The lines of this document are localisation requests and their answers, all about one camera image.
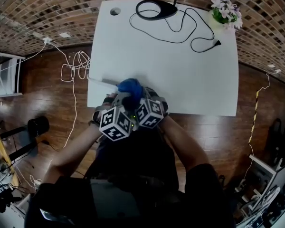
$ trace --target potted plant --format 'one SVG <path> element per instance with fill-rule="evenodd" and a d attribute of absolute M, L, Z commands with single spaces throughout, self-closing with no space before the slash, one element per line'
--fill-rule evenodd
<path fill-rule="evenodd" d="M 242 14 L 230 0 L 210 0 L 213 8 L 209 12 L 209 26 L 212 29 L 240 29 L 243 25 Z"/>

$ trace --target white table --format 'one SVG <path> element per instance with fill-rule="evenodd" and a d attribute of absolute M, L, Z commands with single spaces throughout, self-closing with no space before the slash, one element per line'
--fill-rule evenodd
<path fill-rule="evenodd" d="M 184 114 L 235 116 L 238 101 L 238 53 L 234 31 L 214 31 L 213 41 L 196 40 L 195 50 L 211 47 L 216 40 L 221 46 L 204 53 L 193 52 L 190 42 L 196 37 L 211 38 L 212 33 L 194 11 L 188 13 L 198 27 L 182 44 L 157 41 L 135 30 L 129 18 L 141 0 L 111 0 L 101 4 L 92 46 L 89 77 L 97 81 L 121 82 L 137 78 L 143 86 L 153 88 L 166 98 L 169 112 Z M 189 6 L 179 5 L 181 10 Z M 113 16 L 110 10 L 120 8 Z M 140 10 L 159 8 L 143 4 Z M 208 20 L 207 11 L 195 9 Z M 179 29 L 183 13 L 168 18 L 173 29 Z M 186 16 L 183 29 L 172 32 L 164 20 L 147 21 L 135 16 L 134 26 L 157 38 L 182 41 L 194 29 L 194 21 Z M 89 81 L 89 107 L 101 105 L 111 89 Z"/>

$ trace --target person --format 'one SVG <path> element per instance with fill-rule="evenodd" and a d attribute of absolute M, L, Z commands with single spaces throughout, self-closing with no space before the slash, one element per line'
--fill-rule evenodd
<path fill-rule="evenodd" d="M 116 142 L 104 139 L 84 178 L 71 178 L 101 135 L 90 124 L 56 154 L 30 200 L 26 228 L 159 222 L 235 227 L 207 155 L 170 116 L 155 129 L 141 128 Z M 178 191 L 174 152 L 164 136 L 186 169 L 184 193 Z"/>

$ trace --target black shirt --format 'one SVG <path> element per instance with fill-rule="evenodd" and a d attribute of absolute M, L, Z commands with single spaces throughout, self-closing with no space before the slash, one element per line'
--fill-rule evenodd
<path fill-rule="evenodd" d="M 185 193 L 179 192 L 173 151 L 157 132 L 142 131 L 104 141 L 84 179 L 61 177 L 56 184 L 42 184 L 30 201 L 25 227 L 171 222 L 235 227 L 213 167 L 192 168 Z"/>

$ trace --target wooden floor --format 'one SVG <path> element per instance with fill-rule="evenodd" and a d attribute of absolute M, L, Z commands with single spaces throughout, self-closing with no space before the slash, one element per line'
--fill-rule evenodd
<path fill-rule="evenodd" d="M 90 55 L 90 47 L 69 49 L 65 52 L 72 59 L 79 49 Z M 0 99 L 0 119 L 4 120 L 6 130 L 26 124 L 31 118 L 45 115 L 49 119 L 50 130 L 39 137 L 38 142 L 45 139 L 55 149 L 63 148 L 75 117 L 73 84 L 60 80 L 63 63 L 65 63 L 64 56 L 54 51 L 37 55 L 23 64 L 23 96 Z M 64 70 L 64 75 L 66 79 L 70 79 L 69 69 Z M 83 131 L 87 127 L 87 122 L 91 120 L 93 109 L 86 106 L 87 83 L 87 80 L 80 80 L 76 76 L 75 93 L 78 116 L 71 139 Z M 250 164 L 248 156 L 251 149 L 247 146 L 247 142 L 255 111 L 256 91 L 267 84 L 265 74 L 240 65 L 236 117 L 171 114 L 175 121 L 197 139 L 218 175 L 225 175 L 227 181 L 233 175 L 245 173 Z M 268 128 L 273 121 L 281 118 L 285 126 L 285 85 L 273 78 L 271 78 L 270 85 L 267 90 L 260 93 L 258 101 L 256 127 L 251 142 L 256 156 L 262 156 Z M 7 140 L 6 146 L 9 152 L 14 151 L 12 139 Z M 25 161 L 18 162 L 18 168 L 28 181 L 30 174 L 35 179 L 42 179 L 55 153 L 51 147 L 39 143 L 38 155 L 25 157 Z M 84 174 L 94 157 L 95 151 L 90 150 L 78 171 Z M 183 190 L 185 171 L 179 160 L 176 164 L 180 190 Z M 33 191 L 19 171 L 18 175 L 23 187 Z M 74 176 L 80 177 L 81 175 L 75 173 Z"/>

